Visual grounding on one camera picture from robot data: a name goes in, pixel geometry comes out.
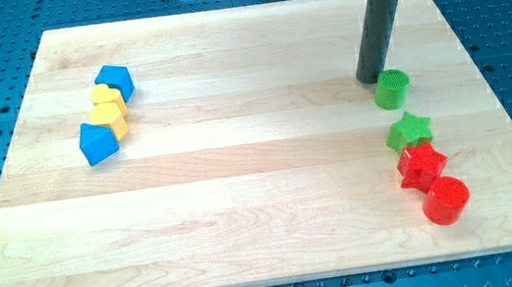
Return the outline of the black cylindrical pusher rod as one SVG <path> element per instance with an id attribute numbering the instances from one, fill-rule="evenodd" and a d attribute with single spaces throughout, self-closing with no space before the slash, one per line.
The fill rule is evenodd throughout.
<path id="1" fill-rule="evenodd" d="M 376 84 L 383 72 L 399 0 L 367 0 L 356 77 Z"/>

